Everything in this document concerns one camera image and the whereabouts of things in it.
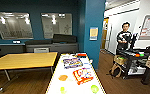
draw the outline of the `yellow table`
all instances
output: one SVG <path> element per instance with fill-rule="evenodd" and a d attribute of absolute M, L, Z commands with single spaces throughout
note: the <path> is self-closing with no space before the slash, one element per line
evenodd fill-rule
<path fill-rule="evenodd" d="M 56 56 L 57 52 L 7 54 L 0 58 L 0 70 L 5 70 L 8 81 L 11 79 L 7 69 L 51 67 L 53 73 L 52 66 Z"/>

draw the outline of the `person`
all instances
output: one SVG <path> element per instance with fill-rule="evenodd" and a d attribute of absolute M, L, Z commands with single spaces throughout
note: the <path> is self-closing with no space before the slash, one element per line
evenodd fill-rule
<path fill-rule="evenodd" d="M 119 50 L 126 50 L 128 48 L 128 43 L 131 42 L 131 32 L 128 31 L 130 27 L 130 24 L 128 22 L 123 23 L 122 29 L 123 31 L 119 32 L 117 35 L 117 49 Z"/>

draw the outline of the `teal wall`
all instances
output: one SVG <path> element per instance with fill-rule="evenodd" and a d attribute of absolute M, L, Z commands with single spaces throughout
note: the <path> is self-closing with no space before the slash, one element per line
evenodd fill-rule
<path fill-rule="evenodd" d="M 79 51 L 84 52 L 84 35 L 85 35 L 85 7 L 86 7 L 86 0 L 79 0 L 78 2 L 78 33 L 77 39 L 79 43 Z"/>
<path fill-rule="evenodd" d="M 98 69 L 104 11 L 105 0 L 86 0 L 84 52 L 93 59 L 95 69 Z M 98 27 L 97 40 L 89 40 L 90 27 Z"/>
<path fill-rule="evenodd" d="M 0 12 L 26 12 L 30 14 L 35 40 L 44 40 L 41 13 L 72 13 L 73 35 L 78 31 L 77 0 L 0 0 Z M 13 40 L 2 40 L 0 44 L 12 44 Z"/>
<path fill-rule="evenodd" d="M 86 52 L 98 69 L 105 0 L 0 0 L 0 12 L 26 12 L 30 14 L 35 40 L 44 40 L 41 13 L 72 13 L 73 35 L 77 36 L 80 52 Z M 90 27 L 98 27 L 96 41 L 90 41 Z M 0 44 L 12 44 L 2 40 Z"/>

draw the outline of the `dark jacket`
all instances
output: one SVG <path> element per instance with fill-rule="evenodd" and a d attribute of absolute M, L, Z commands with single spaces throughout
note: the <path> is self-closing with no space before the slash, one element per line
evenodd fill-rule
<path fill-rule="evenodd" d="M 118 40 L 121 40 L 121 41 L 125 40 L 125 41 L 127 41 L 127 43 L 119 43 L 118 42 L 117 49 L 126 50 L 128 48 L 128 43 L 130 43 L 130 41 L 131 41 L 131 37 L 132 37 L 132 34 L 129 31 L 119 32 L 117 35 L 117 42 L 118 42 Z"/>

